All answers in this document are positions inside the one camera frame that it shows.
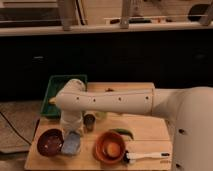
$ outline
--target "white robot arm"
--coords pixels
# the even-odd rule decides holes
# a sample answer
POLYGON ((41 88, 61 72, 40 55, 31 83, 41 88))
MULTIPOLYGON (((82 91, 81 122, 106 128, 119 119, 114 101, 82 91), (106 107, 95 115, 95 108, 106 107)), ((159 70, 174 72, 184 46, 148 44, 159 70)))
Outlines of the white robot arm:
POLYGON ((175 126, 172 171, 213 170, 213 89, 141 89, 122 92, 85 92, 71 80, 56 96, 65 132, 82 124, 82 111, 96 110, 150 115, 175 126))

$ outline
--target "orange bowl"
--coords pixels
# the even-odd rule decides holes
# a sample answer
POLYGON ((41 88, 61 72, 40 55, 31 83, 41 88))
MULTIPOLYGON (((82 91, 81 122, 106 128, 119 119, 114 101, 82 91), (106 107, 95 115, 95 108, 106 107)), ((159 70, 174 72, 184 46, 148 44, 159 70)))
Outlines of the orange bowl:
POLYGON ((125 154, 126 145, 120 134, 107 131, 101 134, 95 142, 94 156, 104 164, 116 164, 125 154))

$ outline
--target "green plastic container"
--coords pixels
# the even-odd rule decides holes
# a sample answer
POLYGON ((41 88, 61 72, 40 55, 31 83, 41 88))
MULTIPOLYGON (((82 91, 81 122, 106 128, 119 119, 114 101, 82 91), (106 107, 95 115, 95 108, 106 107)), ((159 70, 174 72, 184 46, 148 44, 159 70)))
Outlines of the green plastic container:
POLYGON ((55 105, 50 104, 49 100, 55 97, 64 85, 71 79, 79 79, 87 85, 86 75, 53 75, 49 79, 45 97, 43 100, 41 115, 48 118, 60 117, 61 111, 55 105))

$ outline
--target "floor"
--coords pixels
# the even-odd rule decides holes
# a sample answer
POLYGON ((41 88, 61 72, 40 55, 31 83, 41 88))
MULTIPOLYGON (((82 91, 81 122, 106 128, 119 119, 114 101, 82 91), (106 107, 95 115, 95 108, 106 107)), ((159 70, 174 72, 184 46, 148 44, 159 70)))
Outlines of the floor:
MULTIPOLYGON (((41 101, 0 103, 0 112, 29 142, 33 139, 40 109, 41 101)), ((2 116, 0 116, 0 132, 0 170, 24 170, 29 145, 14 133, 2 116)))

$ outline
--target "small container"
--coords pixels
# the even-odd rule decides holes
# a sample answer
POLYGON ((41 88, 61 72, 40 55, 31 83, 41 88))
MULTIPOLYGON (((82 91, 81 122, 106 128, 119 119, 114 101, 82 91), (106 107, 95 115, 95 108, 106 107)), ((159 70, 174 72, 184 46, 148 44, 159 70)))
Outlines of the small container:
POLYGON ((94 130, 95 120, 96 119, 93 114, 86 114, 84 116, 84 126, 86 128, 86 131, 92 132, 94 130))

